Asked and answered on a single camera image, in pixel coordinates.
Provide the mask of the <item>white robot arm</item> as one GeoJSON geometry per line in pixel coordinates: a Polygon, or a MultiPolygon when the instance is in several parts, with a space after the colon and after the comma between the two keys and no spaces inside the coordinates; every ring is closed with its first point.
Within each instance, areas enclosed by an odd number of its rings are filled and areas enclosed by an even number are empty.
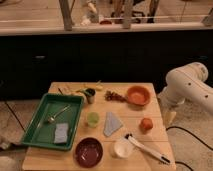
{"type": "Polygon", "coordinates": [[[205,84],[208,75],[207,67],[200,62],[189,63],[167,73],[166,86],[158,94],[165,126],[172,123],[176,116],[175,108],[186,99],[213,114],[213,88],[205,84]]]}

